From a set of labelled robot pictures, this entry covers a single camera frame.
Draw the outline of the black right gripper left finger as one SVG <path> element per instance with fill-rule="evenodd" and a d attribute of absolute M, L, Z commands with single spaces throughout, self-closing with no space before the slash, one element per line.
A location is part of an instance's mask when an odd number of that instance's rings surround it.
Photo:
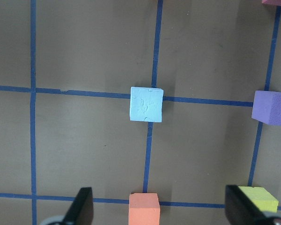
<path fill-rule="evenodd" d="M 64 225 L 91 225 L 94 218 L 91 187 L 82 187 L 63 218 Z"/>

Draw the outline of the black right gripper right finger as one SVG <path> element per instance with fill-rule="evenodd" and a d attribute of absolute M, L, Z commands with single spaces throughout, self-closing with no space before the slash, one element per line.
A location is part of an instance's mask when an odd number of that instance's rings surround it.
<path fill-rule="evenodd" d="M 231 225 L 269 224 L 269 218 L 236 185 L 225 187 L 225 216 Z"/>

